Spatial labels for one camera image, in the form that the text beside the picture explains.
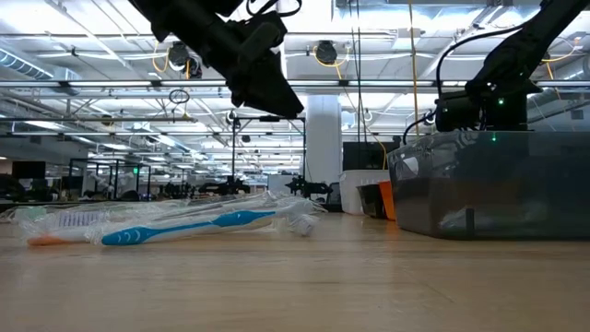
table surface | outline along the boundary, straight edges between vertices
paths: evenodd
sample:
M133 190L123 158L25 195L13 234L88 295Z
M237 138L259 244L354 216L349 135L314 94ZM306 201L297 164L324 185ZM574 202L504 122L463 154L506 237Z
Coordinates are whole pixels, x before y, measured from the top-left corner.
M587 331L590 243L452 242L324 215L134 247L0 225L2 331Z

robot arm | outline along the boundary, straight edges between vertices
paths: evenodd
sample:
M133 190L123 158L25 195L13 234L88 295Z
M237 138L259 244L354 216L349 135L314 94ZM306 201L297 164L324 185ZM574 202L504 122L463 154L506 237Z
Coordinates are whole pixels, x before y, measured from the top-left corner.
M437 129L479 125L489 130L526 130L526 95L540 92L529 78L551 43L588 4L590 0L543 0L538 14L514 28L518 31L488 55L465 90L439 96Z
M280 54L271 51L287 33L280 18L297 10L264 13L277 2L270 0L247 21L224 22L218 14L228 17L243 0L130 1L151 22L158 41L163 42L173 33L201 56L204 65L224 76L236 107L245 104L287 118L295 118L303 111L281 73Z

white box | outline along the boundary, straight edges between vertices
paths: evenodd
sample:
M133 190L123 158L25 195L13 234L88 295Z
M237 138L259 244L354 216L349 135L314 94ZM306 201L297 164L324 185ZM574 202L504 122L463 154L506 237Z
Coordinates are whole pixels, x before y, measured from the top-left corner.
M355 216L364 215L357 187L366 184L378 184L381 181L389 181L389 171L342 172L340 174L340 196L342 197L342 209L344 212Z

pillar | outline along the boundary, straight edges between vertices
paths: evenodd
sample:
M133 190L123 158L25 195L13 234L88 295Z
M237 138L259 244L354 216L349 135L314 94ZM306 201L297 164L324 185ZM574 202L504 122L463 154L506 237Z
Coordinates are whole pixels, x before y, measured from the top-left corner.
M306 112L308 182L330 185L342 172L341 106L338 96L308 96Z

orange bin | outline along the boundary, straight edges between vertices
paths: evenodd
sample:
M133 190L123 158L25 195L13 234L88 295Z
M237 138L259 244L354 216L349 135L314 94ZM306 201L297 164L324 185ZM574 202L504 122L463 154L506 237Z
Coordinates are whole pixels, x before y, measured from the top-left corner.
M394 191L391 186L391 181L379 182L379 189L381 197L383 198L383 205L385 206L385 214L389 220L395 220L394 208Z

